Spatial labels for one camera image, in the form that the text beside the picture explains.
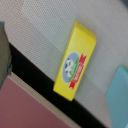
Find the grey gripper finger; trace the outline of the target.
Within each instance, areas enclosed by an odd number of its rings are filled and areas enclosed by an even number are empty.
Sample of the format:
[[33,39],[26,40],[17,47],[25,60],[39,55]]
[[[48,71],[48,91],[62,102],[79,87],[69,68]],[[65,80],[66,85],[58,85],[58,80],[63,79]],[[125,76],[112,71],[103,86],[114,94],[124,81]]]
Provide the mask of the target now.
[[12,71],[10,44],[5,32],[5,23],[0,21],[0,88]]

